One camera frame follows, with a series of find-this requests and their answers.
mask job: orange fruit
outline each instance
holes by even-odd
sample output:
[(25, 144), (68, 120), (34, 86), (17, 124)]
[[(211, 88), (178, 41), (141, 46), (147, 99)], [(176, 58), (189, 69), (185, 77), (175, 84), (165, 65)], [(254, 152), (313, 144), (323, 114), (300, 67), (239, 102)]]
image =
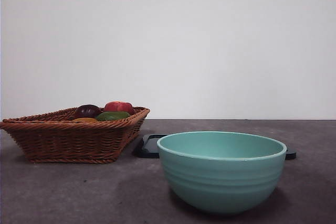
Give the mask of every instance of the orange fruit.
[(80, 123), (96, 123), (97, 120), (94, 118), (76, 118), (73, 122), (80, 122)]

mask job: green mango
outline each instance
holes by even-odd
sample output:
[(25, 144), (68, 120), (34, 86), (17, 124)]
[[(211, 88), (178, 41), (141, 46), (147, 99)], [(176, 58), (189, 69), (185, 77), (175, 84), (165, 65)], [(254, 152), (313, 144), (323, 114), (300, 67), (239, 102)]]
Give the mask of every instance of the green mango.
[(106, 111), (96, 116), (97, 121), (111, 121), (128, 118), (130, 114), (126, 111)]

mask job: teal bowl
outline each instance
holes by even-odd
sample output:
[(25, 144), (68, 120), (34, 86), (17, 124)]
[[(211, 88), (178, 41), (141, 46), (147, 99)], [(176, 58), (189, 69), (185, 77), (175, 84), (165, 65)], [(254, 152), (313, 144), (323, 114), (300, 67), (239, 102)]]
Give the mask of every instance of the teal bowl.
[(251, 209), (273, 192), (281, 176), (286, 146), (245, 133), (198, 131), (158, 140), (165, 178), (188, 204), (233, 215)]

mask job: brown basket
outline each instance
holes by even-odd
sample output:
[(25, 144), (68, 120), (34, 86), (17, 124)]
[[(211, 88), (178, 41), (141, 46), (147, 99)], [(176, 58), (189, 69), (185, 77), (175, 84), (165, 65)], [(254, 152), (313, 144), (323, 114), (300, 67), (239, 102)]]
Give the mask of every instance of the brown basket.
[(133, 107), (128, 118), (97, 123), (72, 122), (76, 108), (4, 119), (11, 135), (33, 163), (111, 163), (135, 139), (149, 109)]

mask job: table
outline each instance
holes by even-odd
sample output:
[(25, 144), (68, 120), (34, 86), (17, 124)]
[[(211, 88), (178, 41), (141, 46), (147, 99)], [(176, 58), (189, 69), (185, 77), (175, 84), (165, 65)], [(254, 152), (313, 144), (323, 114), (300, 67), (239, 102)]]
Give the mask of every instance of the table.
[[(225, 217), (201, 212), (175, 195), (159, 159), (132, 155), (146, 134), (233, 131), (282, 141), (285, 161), (271, 196)], [(1, 223), (336, 223), (336, 121), (145, 120), (140, 135), (111, 164), (32, 164), (1, 132)]]

